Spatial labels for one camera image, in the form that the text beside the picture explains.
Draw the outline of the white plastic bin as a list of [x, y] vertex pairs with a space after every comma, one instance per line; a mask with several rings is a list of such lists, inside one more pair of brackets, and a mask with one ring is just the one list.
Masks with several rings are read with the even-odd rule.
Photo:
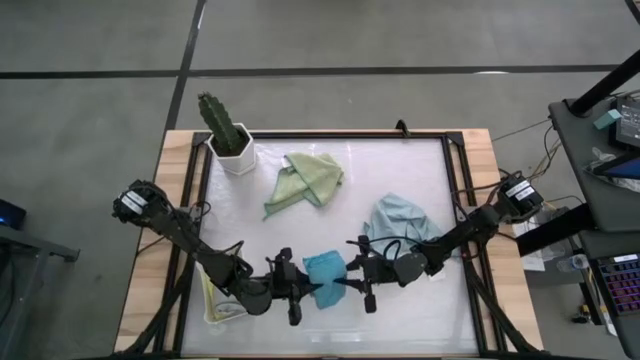
[[201, 264], [197, 264], [196, 268], [200, 275], [204, 298], [203, 319], [207, 324], [218, 325], [247, 315], [246, 309], [235, 298], [223, 295], [214, 286]]

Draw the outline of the light blue microfiber towel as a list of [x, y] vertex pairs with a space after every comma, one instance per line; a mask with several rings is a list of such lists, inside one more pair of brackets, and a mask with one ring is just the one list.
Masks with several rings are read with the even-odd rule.
[[373, 249], [389, 259], [409, 253], [417, 242], [434, 241], [442, 235], [422, 208], [393, 193], [374, 204], [363, 232], [373, 241]]

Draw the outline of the small teal box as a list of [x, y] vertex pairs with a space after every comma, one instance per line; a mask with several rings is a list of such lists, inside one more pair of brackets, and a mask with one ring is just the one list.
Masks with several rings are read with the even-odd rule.
[[611, 109], [595, 120], [593, 126], [597, 130], [603, 130], [616, 123], [621, 117], [622, 115], [617, 109]]

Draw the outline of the clear plastic bag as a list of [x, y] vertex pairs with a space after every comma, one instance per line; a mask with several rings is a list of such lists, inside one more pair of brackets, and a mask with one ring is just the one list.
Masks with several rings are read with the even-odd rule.
[[640, 193], [640, 150], [621, 155], [605, 153], [593, 147], [594, 159], [584, 171], [611, 185]]

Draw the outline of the blue backlit keyboard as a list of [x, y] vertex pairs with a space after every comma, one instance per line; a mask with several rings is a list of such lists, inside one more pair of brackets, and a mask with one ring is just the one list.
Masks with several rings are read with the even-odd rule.
[[640, 254], [626, 254], [597, 260], [605, 299], [618, 316], [640, 313]]

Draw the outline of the dark tablet screen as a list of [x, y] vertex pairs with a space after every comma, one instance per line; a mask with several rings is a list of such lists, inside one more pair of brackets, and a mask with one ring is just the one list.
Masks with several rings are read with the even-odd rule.
[[615, 141], [640, 148], [640, 101], [620, 98], [616, 101], [616, 110], [621, 117], [615, 125]]

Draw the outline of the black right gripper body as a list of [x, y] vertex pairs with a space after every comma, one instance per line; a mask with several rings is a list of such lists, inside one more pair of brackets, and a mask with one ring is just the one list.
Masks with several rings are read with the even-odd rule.
[[364, 307], [367, 314], [377, 310], [376, 297], [373, 286], [393, 283], [397, 281], [394, 263], [386, 255], [373, 249], [373, 241], [366, 235], [360, 235], [356, 241], [348, 241], [348, 244], [356, 245], [360, 253], [347, 264], [347, 272], [360, 270], [362, 278], [358, 279], [364, 284]]

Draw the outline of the white hexagonal plant pot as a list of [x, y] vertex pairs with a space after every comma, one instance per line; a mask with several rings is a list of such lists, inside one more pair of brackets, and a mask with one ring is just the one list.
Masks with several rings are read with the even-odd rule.
[[234, 123], [234, 126], [248, 139], [247, 144], [239, 155], [227, 157], [219, 155], [213, 146], [213, 134], [209, 136], [205, 144], [225, 171], [236, 176], [241, 176], [250, 172], [256, 166], [255, 145], [254, 138], [243, 123]]

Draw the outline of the clear plastic bottle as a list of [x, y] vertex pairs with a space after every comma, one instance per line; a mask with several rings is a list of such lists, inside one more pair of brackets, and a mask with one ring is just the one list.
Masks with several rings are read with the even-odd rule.
[[582, 271], [589, 268], [589, 260], [585, 254], [575, 254], [559, 260], [556, 267], [560, 272], [565, 273]]

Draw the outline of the pale green microfiber towel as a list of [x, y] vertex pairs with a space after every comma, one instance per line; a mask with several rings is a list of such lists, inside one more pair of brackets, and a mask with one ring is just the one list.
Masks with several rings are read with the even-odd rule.
[[327, 205], [344, 179], [344, 170], [328, 153], [317, 156], [300, 152], [286, 154], [270, 198], [264, 203], [265, 217], [306, 200], [315, 207]]

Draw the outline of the grey equipment cart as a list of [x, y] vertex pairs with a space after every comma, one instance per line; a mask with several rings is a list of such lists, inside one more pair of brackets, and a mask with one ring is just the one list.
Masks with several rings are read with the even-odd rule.
[[610, 101], [603, 101], [586, 117], [574, 116], [564, 101], [551, 103], [548, 110], [596, 226], [606, 232], [640, 231], [640, 193], [586, 171], [596, 160], [593, 148], [615, 156], [624, 153], [609, 145], [607, 131], [597, 130], [593, 125], [610, 107]]

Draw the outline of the green cactus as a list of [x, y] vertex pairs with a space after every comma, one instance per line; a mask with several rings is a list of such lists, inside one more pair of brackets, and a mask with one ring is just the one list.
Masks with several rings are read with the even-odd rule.
[[222, 102], [209, 92], [202, 92], [198, 95], [198, 107], [201, 117], [212, 132], [211, 144], [215, 152], [222, 157], [239, 155], [245, 142]]

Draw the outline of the yellow microfiber towel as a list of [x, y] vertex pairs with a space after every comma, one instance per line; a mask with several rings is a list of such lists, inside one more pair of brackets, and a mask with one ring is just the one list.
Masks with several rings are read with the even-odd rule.
[[217, 322], [214, 320], [214, 306], [216, 305], [215, 287], [211, 283], [209, 276], [203, 270], [200, 270], [199, 273], [204, 296], [204, 320], [209, 324], [214, 324]]

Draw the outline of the teal blue microfiber towel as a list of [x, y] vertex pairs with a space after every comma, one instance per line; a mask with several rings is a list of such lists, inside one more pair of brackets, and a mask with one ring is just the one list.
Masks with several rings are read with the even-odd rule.
[[347, 276], [346, 263], [337, 250], [303, 259], [309, 280], [319, 288], [313, 291], [316, 306], [322, 310], [336, 305], [346, 294], [346, 286], [337, 283]]

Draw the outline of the black stand post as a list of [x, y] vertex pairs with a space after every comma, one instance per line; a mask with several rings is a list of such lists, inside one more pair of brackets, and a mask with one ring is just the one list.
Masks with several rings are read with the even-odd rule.
[[608, 97], [614, 90], [624, 85], [640, 72], [640, 49], [617, 66], [585, 94], [569, 105], [569, 112], [583, 117], [595, 105]]

